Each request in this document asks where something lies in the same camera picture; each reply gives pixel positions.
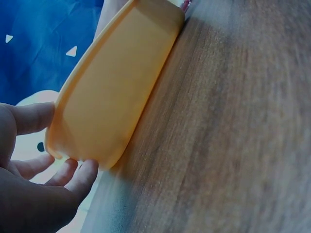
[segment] white triangle pattern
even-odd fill
[[[13,36],[12,35],[5,35],[5,43],[9,43],[12,40]]]
[[[70,57],[75,57],[76,54],[77,54],[77,46],[73,47],[68,52],[66,52],[66,55]]]

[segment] wooden table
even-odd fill
[[[310,1],[188,16],[82,232],[310,233]]]

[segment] orange plastic container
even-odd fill
[[[130,0],[64,84],[46,132],[47,152],[112,167],[134,132],[184,17],[166,0]]]

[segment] blue patterned cloth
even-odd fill
[[[59,91],[91,44],[104,0],[1,0],[0,102]]]

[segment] hand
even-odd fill
[[[75,216],[96,179],[98,164],[66,160],[46,183],[29,181],[53,162],[50,155],[29,161],[11,161],[17,135],[41,131],[50,125],[52,103],[14,107],[0,104],[0,232],[56,232]]]

